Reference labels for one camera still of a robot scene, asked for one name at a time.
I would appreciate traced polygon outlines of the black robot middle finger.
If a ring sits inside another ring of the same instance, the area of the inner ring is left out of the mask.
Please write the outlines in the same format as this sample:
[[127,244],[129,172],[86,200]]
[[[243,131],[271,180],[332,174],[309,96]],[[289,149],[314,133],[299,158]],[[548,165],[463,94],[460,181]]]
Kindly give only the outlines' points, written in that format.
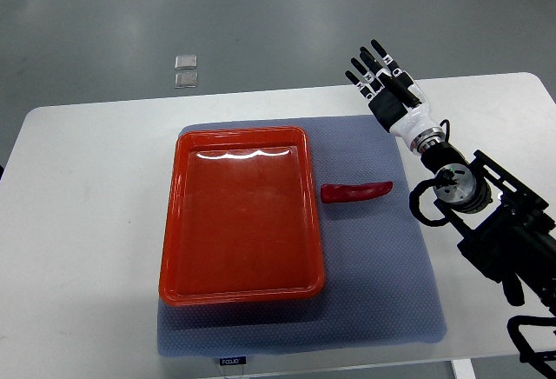
[[382,65],[365,46],[360,47],[360,60],[367,66],[369,71],[377,78],[390,77],[390,71]]

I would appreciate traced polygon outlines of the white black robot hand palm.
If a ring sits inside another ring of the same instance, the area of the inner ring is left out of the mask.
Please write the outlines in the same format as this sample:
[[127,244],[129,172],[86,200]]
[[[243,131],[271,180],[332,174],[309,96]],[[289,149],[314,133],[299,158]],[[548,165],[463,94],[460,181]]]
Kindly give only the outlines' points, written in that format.
[[406,107],[384,86],[374,92],[368,107],[386,132],[402,139],[411,152],[424,152],[441,142],[441,126],[431,118],[430,102],[420,86],[414,81],[409,89],[420,99],[419,106]]

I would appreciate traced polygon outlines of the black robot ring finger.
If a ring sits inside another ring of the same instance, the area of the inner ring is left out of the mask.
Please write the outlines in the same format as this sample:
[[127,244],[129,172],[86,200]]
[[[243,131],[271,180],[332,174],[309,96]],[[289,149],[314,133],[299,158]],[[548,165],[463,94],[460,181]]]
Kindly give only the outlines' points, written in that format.
[[350,59],[350,62],[358,70],[358,72],[364,77],[366,82],[372,88],[373,92],[380,92],[384,89],[384,85],[359,60],[357,60],[355,57],[352,57]]

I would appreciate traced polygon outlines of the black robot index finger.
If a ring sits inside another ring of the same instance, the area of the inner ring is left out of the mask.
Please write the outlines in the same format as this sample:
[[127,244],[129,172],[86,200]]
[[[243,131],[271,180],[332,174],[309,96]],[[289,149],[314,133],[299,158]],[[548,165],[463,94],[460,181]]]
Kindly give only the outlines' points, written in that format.
[[391,74],[393,76],[399,76],[402,73],[402,69],[400,68],[399,64],[397,64],[397,62],[387,53],[387,51],[377,40],[372,39],[370,43],[376,53],[381,57],[382,61],[387,66]]

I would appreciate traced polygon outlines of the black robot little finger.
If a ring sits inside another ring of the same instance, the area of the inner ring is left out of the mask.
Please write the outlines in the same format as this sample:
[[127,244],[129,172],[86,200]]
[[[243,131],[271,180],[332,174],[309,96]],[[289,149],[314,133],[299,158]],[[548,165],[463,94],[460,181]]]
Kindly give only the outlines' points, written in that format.
[[351,70],[346,70],[345,76],[367,100],[371,100],[374,97],[373,91],[368,86],[366,86],[366,84],[362,83],[361,80]]

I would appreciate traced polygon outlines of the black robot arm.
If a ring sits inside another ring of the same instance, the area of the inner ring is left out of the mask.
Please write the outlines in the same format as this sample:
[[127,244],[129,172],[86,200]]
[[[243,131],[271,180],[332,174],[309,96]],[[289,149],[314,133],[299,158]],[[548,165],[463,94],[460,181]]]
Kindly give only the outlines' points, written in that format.
[[376,40],[352,58],[347,79],[368,101],[379,125],[420,158],[432,177],[409,194],[422,224],[451,224],[460,253],[521,306],[531,289],[555,311],[555,221],[547,202],[481,151],[468,161],[450,142],[450,123],[431,117],[427,96]]

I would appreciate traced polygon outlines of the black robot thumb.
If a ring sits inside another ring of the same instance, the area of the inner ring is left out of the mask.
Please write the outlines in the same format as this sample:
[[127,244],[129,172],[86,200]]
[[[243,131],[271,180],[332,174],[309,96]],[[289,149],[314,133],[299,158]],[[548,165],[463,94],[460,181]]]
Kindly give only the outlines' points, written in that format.
[[402,69],[387,71],[381,69],[380,81],[387,90],[392,92],[406,107],[417,107],[420,99],[409,89],[414,83],[412,78]]

